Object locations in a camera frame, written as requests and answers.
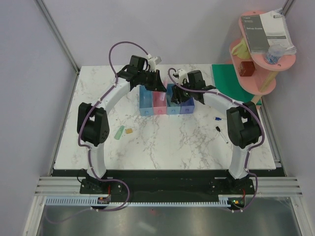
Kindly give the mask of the purple bin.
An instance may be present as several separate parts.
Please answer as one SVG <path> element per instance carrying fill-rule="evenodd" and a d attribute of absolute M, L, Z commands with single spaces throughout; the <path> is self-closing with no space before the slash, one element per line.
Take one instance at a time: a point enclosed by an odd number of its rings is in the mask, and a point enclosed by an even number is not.
<path fill-rule="evenodd" d="M 195 104 L 194 99 L 190 98 L 186 102 L 181 103 L 180 114 L 192 114 L 194 112 Z"/>

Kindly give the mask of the medium blue bin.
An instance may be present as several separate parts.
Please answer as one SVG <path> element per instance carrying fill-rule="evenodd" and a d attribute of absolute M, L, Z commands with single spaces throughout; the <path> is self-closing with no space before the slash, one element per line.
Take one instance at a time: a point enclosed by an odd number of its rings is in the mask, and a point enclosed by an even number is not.
<path fill-rule="evenodd" d="M 172 91 L 173 86 L 174 84 L 167 85 L 167 93 L 166 93 L 167 112 L 166 113 L 168 115 L 177 115 L 180 113 L 180 110 L 181 110 L 180 104 L 176 104 L 171 101 L 171 98 L 173 95 L 173 91 Z"/>

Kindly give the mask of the light blue bin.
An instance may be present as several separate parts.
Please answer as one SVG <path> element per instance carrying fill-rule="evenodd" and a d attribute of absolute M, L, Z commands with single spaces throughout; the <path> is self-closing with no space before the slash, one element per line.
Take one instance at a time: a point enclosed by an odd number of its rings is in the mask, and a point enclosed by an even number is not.
<path fill-rule="evenodd" d="M 141 116 L 153 116 L 153 92 L 144 86 L 139 88 L 139 112 Z"/>

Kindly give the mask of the pink bin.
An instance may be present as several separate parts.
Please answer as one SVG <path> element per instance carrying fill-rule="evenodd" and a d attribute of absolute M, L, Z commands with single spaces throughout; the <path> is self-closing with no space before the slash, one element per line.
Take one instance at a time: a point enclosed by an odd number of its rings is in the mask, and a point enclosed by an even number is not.
<path fill-rule="evenodd" d="M 167 112 L 166 93 L 153 92 L 153 111 L 154 115 L 165 115 Z"/>

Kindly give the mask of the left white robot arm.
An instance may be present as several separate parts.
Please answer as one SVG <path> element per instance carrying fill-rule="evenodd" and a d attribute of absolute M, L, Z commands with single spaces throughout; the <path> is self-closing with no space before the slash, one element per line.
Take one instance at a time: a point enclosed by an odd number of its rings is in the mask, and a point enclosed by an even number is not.
<path fill-rule="evenodd" d="M 126 94 L 138 85 L 148 91 L 166 92 L 156 66 L 160 57 L 146 55 L 144 58 L 132 56 L 109 87 L 109 90 L 95 104 L 81 103 L 78 108 L 78 145 L 87 148 L 87 176 L 82 179 L 81 194 L 103 194 L 108 188 L 104 143 L 110 132 L 108 114 Z"/>

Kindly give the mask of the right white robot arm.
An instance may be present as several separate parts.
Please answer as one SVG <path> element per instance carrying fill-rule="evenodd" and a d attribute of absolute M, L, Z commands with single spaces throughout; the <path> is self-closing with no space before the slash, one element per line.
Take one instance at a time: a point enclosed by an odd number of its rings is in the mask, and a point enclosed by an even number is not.
<path fill-rule="evenodd" d="M 172 102 L 181 104 L 193 98 L 226 116 L 229 141 L 233 145 L 231 164 L 224 181 L 230 193 L 238 193 L 250 185 L 253 175 L 248 169 L 251 150 L 262 145 L 264 130 L 253 102 L 241 103 L 206 85 L 199 70 L 186 72 L 170 68 L 168 76 L 174 83 Z"/>

